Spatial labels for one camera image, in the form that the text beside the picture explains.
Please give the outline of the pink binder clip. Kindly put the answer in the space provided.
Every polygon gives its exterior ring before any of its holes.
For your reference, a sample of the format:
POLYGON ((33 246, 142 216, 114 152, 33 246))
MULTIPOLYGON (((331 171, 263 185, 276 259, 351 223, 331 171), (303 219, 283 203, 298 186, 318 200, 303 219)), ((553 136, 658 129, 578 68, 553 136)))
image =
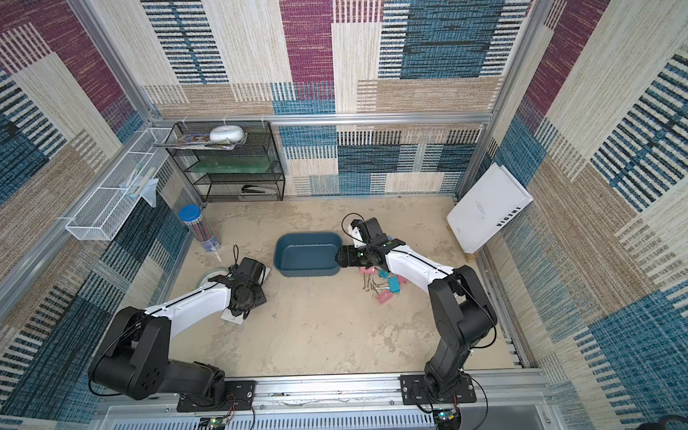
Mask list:
POLYGON ((384 305, 394 297, 394 294, 390 290, 373 290, 372 293, 377 303, 380 305, 384 305))

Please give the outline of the teal plastic storage box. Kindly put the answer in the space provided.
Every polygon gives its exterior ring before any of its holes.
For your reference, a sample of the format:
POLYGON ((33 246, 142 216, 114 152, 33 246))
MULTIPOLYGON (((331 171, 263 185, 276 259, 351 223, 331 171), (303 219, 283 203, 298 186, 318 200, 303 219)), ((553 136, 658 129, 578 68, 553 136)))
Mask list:
POLYGON ((340 271, 336 262, 342 240, 333 232, 300 232, 276 243, 273 266, 285 277, 324 277, 340 271))

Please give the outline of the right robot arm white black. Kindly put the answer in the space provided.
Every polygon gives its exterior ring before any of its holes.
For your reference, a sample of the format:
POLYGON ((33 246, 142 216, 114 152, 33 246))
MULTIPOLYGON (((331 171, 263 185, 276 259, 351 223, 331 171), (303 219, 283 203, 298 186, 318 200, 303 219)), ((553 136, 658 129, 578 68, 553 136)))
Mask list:
POLYGON ((468 380, 463 369, 471 352, 496 334, 496 311, 478 274, 468 265, 453 268, 422 256, 386 235, 375 218, 355 218, 341 228, 353 240, 336 255, 341 268, 376 267, 428 293, 440 341, 425 366, 426 390, 437 401, 457 395, 468 380))

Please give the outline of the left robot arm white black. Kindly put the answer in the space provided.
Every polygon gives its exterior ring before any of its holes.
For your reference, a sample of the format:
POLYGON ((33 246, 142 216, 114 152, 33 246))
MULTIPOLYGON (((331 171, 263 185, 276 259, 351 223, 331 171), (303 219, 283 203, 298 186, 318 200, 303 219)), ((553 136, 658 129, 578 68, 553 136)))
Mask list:
POLYGON ((213 365, 169 357, 171 341, 217 313, 243 322, 267 302, 263 283, 270 270, 244 258, 189 293, 166 303, 119 310, 89 367, 89 388, 100 385, 113 395, 136 401, 156 393, 176 393, 200 407, 219 407, 229 399, 225 372, 213 365))

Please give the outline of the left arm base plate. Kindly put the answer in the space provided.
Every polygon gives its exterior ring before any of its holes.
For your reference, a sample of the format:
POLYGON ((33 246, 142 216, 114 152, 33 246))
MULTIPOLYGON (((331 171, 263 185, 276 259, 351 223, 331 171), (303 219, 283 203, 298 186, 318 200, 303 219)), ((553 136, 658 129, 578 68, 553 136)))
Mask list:
POLYGON ((181 394, 177 412, 245 411, 253 406, 256 381, 226 380, 224 387, 215 384, 206 395, 181 394))

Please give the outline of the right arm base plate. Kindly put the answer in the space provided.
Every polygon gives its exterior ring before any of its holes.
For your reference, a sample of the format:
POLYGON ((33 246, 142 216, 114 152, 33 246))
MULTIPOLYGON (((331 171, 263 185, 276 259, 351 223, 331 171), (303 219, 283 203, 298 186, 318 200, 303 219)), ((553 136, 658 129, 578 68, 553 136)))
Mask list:
POLYGON ((449 383, 438 383, 428 374, 403 374, 399 377, 404 405, 475 403, 475 386, 468 374, 459 374, 449 383))

